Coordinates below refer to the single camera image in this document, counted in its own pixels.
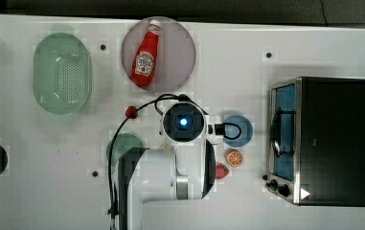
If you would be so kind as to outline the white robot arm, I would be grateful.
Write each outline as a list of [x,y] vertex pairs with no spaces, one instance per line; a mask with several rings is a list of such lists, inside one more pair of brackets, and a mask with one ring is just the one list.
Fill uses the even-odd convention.
[[219,124],[184,94],[158,99],[175,101],[160,113],[160,136],[170,146],[133,147],[117,161],[113,230],[143,230],[144,204],[202,199],[215,184]]

